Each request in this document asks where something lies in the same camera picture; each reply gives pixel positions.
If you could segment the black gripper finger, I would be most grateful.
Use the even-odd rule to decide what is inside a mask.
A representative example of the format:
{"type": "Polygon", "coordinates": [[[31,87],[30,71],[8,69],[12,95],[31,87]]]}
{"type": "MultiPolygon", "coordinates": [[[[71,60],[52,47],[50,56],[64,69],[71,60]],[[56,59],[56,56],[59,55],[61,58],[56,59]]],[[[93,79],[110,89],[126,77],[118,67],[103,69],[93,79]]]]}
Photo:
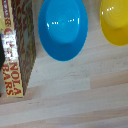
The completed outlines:
{"type": "Polygon", "coordinates": [[[5,61],[5,55],[4,55],[3,46],[1,46],[0,47],[0,70],[3,66],[4,61],[5,61]]]}

